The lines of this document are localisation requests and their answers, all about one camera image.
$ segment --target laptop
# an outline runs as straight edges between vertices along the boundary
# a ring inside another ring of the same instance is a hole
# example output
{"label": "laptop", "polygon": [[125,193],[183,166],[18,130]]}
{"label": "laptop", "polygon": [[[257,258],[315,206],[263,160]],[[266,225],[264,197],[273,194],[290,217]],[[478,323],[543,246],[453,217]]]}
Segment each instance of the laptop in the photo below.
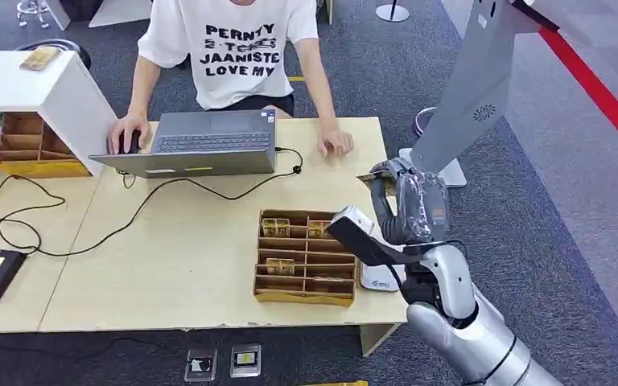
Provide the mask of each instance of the laptop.
{"label": "laptop", "polygon": [[273,110],[164,113],[150,153],[89,158],[144,179],[270,174],[275,120]]}

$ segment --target wooden compartment tray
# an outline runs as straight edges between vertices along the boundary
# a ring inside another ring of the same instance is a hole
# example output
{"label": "wooden compartment tray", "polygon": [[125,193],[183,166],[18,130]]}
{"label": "wooden compartment tray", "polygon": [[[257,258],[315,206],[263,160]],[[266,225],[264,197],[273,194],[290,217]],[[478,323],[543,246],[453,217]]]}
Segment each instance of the wooden compartment tray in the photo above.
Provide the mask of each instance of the wooden compartment tray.
{"label": "wooden compartment tray", "polygon": [[33,179],[90,175],[36,113],[6,113],[0,143],[0,171]]}
{"label": "wooden compartment tray", "polygon": [[[358,260],[324,231],[334,215],[260,212],[253,284],[258,301],[352,305]],[[293,269],[279,273],[279,259]]]}

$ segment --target white t-shirt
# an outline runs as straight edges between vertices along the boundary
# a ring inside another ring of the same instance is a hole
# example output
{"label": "white t-shirt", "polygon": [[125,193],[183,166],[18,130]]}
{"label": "white t-shirt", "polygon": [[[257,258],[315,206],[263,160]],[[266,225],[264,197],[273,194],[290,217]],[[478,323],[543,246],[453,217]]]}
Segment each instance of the white t-shirt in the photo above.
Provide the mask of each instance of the white t-shirt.
{"label": "white t-shirt", "polygon": [[292,92],[283,66],[286,40],[318,39],[316,0],[154,0],[138,54],[163,68],[191,54],[197,101],[221,109],[251,95]]}

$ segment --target speaker grille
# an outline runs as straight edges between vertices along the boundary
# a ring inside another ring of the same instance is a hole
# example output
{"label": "speaker grille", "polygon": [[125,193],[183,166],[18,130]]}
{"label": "speaker grille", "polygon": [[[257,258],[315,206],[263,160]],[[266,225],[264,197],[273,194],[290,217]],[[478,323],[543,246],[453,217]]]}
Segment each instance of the speaker grille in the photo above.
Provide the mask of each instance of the speaker grille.
{"label": "speaker grille", "polygon": [[472,119],[478,122],[486,121],[496,114],[495,105],[484,105],[472,114]]}

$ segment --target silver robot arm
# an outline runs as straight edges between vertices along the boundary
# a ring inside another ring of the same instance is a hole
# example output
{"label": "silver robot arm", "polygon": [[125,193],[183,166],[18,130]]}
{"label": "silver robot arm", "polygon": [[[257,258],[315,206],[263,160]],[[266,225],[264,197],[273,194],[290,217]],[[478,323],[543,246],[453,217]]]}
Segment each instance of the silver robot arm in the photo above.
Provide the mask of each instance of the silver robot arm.
{"label": "silver robot arm", "polygon": [[[409,303],[406,318],[423,342],[446,358],[465,385],[559,386],[532,360],[529,348],[505,325],[503,315],[475,287],[468,263],[454,242],[443,241],[447,191],[443,180],[395,158],[371,170],[371,197],[385,241],[369,235],[370,219],[346,207],[328,231],[366,265],[386,265]],[[394,186],[398,213],[386,199]],[[401,283],[393,265],[406,267]]]}

